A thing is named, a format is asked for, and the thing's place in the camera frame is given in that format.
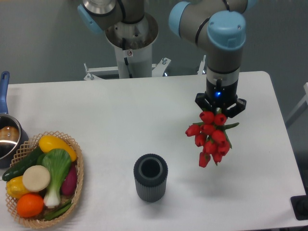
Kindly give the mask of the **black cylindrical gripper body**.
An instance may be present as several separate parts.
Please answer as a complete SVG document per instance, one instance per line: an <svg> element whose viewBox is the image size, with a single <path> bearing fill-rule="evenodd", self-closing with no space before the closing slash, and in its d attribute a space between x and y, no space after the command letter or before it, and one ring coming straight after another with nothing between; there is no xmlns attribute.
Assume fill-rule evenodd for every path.
<svg viewBox="0 0 308 231"><path fill-rule="evenodd" d="M237 85L240 68L230 73L218 73L210 67L206 69L205 109L228 111L237 102Z"/></svg>

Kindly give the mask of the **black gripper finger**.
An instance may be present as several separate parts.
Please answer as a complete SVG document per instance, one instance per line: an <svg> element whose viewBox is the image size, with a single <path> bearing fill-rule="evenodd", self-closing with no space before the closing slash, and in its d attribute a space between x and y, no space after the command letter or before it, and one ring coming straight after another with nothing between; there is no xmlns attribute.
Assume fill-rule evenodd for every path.
<svg viewBox="0 0 308 231"><path fill-rule="evenodd" d="M226 110L225 115L229 118L234 118L246 108L247 101L245 99L238 98L235 105Z"/></svg>
<svg viewBox="0 0 308 231"><path fill-rule="evenodd" d="M202 109L202 111L216 112L216 108L205 98L205 93L197 93L195 103Z"/></svg>

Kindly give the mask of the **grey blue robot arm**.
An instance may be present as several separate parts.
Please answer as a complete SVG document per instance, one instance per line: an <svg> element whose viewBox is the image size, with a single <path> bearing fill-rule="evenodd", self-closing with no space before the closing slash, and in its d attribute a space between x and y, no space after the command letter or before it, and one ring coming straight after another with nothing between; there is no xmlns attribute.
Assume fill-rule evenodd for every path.
<svg viewBox="0 0 308 231"><path fill-rule="evenodd" d="M246 41L243 13L253 0L203 0L177 3L168 25L179 38L205 51L206 90L195 102L202 109L235 117L246 107L237 96L237 84ZM156 20L142 0L84 0L77 8L84 24L104 32L115 49L120 78L151 77L152 45L158 36Z"/></svg>

